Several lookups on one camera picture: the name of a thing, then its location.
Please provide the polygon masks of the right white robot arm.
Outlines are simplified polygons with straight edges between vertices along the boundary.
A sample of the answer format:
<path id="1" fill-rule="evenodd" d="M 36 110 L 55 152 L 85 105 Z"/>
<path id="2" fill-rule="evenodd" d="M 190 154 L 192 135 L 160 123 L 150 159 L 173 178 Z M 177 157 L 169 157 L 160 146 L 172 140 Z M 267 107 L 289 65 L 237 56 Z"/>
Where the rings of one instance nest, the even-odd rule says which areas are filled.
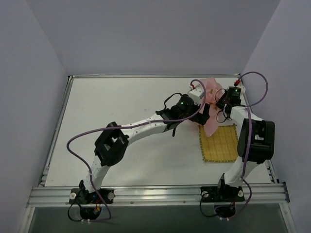
<path id="1" fill-rule="evenodd" d="M 231 86 L 217 101 L 217 106 L 225 116 L 241 128 L 237 144 L 238 157 L 221 176 L 216 187 L 216 196 L 221 200 L 237 195 L 245 178 L 274 155 L 275 123 L 256 116 L 249 107 L 242 105 L 241 93 L 240 87 Z"/>

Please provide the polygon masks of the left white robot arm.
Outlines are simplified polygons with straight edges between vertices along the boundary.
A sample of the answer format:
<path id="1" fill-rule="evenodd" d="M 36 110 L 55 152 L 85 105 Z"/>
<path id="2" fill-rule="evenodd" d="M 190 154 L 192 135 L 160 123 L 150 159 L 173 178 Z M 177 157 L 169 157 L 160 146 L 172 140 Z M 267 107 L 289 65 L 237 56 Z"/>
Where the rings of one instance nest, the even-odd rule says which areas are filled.
<path id="1" fill-rule="evenodd" d="M 195 94 L 190 91 L 180 96 L 176 105 L 156 111 L 151 117 L 128 124 L 108 124 L 95 141 L 95 157 L 89 174 L 80 181 L 82 190 L 80 197 L 86 203 L 94 203 L 98 197 L 104 177 L 109 169 L 119 163 L 127 150 L 134 142 L 153 134 L 172 131 L 175 136 L 177 126 L 190 120 L 204 125 L 209 119 L 209 104 L 205 94 Z"/>

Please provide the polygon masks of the pink plastic bag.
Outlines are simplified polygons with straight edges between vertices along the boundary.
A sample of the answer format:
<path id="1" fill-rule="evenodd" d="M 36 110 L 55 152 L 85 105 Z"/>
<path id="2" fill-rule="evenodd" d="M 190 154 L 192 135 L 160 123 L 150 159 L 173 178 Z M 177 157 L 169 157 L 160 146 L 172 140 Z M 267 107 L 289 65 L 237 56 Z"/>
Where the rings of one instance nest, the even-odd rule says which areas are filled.
<path id="1" fill-rule="evenodd" d="M 216 102 L 220 99 L 222 94 L 224 93 L 223 87 L 216 81 L 215 78 L 204 78 L 200 79 L 202 84 L 205 87 L 205 94 L 206 97 L 202 98 L 199 107 L 204 107 L 205 103 L 210 104 L 210 110 L 209 115 L 210 118 L 206 122 L 205 125 L 202 125 L 204 128 L 204 132 L 207 137 L 211 137 L 218 129 L 219 122 L 217 120 L 217 114 L 220 112 L 220 109 L 216 106 Z"/>

